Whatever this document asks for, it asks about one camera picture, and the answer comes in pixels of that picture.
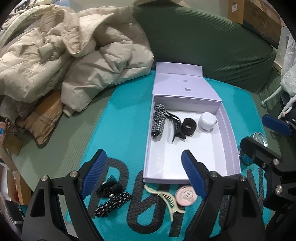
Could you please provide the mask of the black polka dot scrunchie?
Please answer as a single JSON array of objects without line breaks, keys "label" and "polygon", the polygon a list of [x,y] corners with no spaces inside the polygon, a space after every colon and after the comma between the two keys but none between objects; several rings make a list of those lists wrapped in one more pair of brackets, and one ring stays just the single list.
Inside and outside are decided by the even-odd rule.
[{"label": "black polka dot scrunchie", "polygon": [[96,217],[107,217],[115,209],[121,208],[126,202],[131,200],[132,196],[128,192],[114,194],[104,204],[100,204],[94,212]]}]

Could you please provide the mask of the white open gift box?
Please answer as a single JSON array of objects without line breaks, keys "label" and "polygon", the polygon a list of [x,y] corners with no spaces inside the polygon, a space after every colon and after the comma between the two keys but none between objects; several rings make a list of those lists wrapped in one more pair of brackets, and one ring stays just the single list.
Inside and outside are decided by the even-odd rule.
[{"label": "white open gift box", "polygon": [[181,162],[184,150],[222,176],[241,171],[228,115],[202,67],[157,62],[143,181],[189,183]]}]

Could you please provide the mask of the clear glass jar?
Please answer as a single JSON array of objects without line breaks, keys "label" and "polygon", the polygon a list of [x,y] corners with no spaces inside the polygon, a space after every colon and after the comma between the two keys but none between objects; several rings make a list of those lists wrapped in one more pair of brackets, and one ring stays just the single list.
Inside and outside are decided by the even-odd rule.
[{"label": "clear glass jar", "polygon": [[[249,136],[254,141],[260,143],[261,145],[268,148],[267,138],[261,132],[255,132]],[[253,141],[248,141],[246,138],[243,138],[240,141],[239,145],[239,158],[241,164],[245,166],[250,166],[253,164],[253,154],[257,150],[258,145],[256,145]]]}]

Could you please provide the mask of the dark green cushion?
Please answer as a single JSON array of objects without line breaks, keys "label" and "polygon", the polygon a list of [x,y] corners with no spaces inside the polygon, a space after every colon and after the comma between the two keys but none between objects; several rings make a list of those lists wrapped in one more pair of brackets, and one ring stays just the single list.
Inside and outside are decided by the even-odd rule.
[{"label": "dark green cushion", "polygon": [[173,4],[133,7],[156,61],[199,65],[203,75],[259,92],[272,77],[274,48],[231,20]]}]

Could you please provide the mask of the white round compact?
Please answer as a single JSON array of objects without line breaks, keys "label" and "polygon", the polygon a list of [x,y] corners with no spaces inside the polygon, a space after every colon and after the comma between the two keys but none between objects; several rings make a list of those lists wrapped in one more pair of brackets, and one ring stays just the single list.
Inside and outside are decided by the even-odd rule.
[{"label": "white round compact", "polygon": [[208,131],[217,124],[217,118],[212,113],[204,112],[201,114],[198,124],[200,128]]}]

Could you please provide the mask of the black lace bow clip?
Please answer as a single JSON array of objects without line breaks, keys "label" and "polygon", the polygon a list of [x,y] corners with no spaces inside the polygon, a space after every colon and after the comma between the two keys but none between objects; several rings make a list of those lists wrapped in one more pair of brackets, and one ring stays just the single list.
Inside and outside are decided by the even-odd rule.
[{"label": "black lace bow clip", "polygon": [[122,185],[118,183],[113,175],[111,175],[99,186],[95,193],[99,198],[109,198],[111,196],[121,194],[122,192]]}]

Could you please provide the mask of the cream claw hair clip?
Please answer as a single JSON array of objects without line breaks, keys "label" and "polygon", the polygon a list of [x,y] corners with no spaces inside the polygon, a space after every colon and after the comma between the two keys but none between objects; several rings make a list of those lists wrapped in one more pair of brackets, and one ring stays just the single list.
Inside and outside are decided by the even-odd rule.
[{"label": "cream claw hair clip", "polygon": [[166,206],[169,210],[171,222],[174,221],[174,214],[176,212],[180,213],[180,214],[185,213],[184,210],[179,208],[175,197],[172,194],[170,194],[169,192],[154,190],[153,188],[149,187],[147,184],[144,185],[144,188],[150,194],[155,194],[158,197],[161,197],[163,199],[163,201],[166,203]]}]

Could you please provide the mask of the white plush toy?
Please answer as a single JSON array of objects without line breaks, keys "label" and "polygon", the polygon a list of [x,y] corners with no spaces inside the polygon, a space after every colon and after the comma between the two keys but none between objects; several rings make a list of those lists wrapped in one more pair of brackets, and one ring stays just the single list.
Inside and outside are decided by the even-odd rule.
[{"label": "white plush toy", "polygon": [[287,117],[288,113],[292,110],[293,104],[295,103],[295,95],[296,95],[295,55],[296,55],[295,40],[292,34],[290,34],[287,42],[287,48],[285,51],[284,60],[283,60],[283,66],[281,69],[280,87],[273,94],[271,94],[269,97],[267,97],[265,100],[261,102],[261,105],[265,106],[266,102],[268,102],[269,100],[271,100],[281,92],[284,92],[288,95],[289,100],[286,104],[284,104],[284,107],[282,108],[282,111],[278,115],[277,119]]}]

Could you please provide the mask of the black white checkered scrunchie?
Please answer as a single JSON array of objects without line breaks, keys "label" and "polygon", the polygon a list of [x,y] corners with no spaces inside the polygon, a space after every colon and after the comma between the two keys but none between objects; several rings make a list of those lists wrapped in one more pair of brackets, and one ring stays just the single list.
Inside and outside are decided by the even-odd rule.
[{"label": "black white checkered scrunchie", "polygon": [[163,104],[154,106],[154,114],[152,118],[152,137],[156,138],[162,134],[166,119],[166,108]]}]

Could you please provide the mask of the black claw hair clip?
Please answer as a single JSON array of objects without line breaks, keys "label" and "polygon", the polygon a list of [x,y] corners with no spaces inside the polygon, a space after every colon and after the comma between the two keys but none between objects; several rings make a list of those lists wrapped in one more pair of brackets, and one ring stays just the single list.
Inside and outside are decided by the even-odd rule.
[{"label": "black claw hair clip", "polygon": [[180,138],[181,140],[185,140],[186,136],[181,131],[181,127],[182,127],[181,120],[176,115],[174,115],[168,111],[166,111],[165,115],[166,115],[166,118],[169,119],[170,121],[172,121],[172,123],[174,125],[174,135],[173,135],[172,142],[174,142],[176,137]]}]

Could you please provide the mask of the teal padded mailer bag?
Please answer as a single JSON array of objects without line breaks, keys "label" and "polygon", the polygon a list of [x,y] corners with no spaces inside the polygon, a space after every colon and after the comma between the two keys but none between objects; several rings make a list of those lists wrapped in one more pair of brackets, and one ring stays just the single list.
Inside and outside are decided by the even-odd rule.
[{"label": "teal padded mailer bag", "polygon": [[148,186],[175,193],[188,177],[181,163],[184,150],[192,152],[211,171],[220,175],[241,174],[248,178],[258,204],[266,195],[263,170],[245,166],[226,157],[222,124],[204,133],[197,130],[182,141],[173,138],[173,124],[167,120],[161,136],[152,138],[149,119],[154,104],[155,71],[116,87],[101,115],[84,153],[89,161],[98,149],[106,151],[107,162],[100,181],[115,177],[132,196],[121,208],[93,222],[104,240],[183,240],[185,232],[202,205],[198,198],[185,213],[170,215],[162,198],[144,189]]}]

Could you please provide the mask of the beige puffer jacket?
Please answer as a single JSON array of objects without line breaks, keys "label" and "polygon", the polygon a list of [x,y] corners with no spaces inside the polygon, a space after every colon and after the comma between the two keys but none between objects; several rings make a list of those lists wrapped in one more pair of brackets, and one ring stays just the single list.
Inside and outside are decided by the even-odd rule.
[{"label": "beige puffer jacket", "polygon": [[105,88],[149,74],[153,61],[131,7],[35,6],[2,25],[1,95],[32,103],[60,86],[72,115]]}]

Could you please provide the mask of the black elastic hair band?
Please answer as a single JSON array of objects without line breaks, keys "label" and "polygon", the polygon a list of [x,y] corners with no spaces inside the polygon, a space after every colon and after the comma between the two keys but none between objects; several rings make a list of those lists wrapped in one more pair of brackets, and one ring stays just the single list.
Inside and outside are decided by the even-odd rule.
[{"label": "black elastic hair band", "polygon": [[186,136],[191,136],[196,128],[197,124],[192,118],[185,118],[181,125],[181,131]]}]

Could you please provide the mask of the cardboard box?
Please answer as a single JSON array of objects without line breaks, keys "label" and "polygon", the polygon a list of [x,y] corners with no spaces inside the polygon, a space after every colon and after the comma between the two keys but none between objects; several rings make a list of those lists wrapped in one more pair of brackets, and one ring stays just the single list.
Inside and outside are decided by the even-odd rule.
[{"label": "cardboard box", "polygon": [[256,33],[274,48],[278,48],[281,35],[280,17],[264,1],[229,1],[228,18]]}]

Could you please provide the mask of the pink round tin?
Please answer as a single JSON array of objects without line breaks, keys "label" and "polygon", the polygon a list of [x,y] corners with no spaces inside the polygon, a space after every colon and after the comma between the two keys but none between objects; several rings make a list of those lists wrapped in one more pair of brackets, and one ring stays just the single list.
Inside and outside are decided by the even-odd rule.
[{"label": "pink round tin", "polygon": [[175,193],[176,202],[180,206],[190,206],[197,198],[198,196],[191,185],[182,186]]}]

